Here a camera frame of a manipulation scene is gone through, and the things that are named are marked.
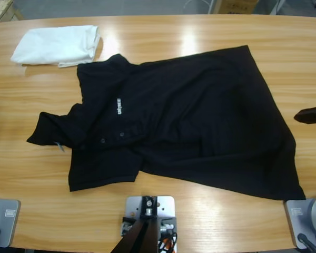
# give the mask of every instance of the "wooden table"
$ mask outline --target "wooden table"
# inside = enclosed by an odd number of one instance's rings
[[[59,18],[0,23],[0,198],[18,199],[14,247],[110,252],[120,240],[128,196],[172,195],[181,253],[294,247],[281,201],[261,199],[140,172],[135,183],[69,192],[71,151],[26,142],[38,114],[66,114],[81,101],[76,67],[9,61],[30,28],[98,25],[96,58],[116,53],[142,63],[249,45],[297,141],[296,165],[307,197],[316,197],[316,124],[293,119],[316,106],[316,18],[183,15]]]

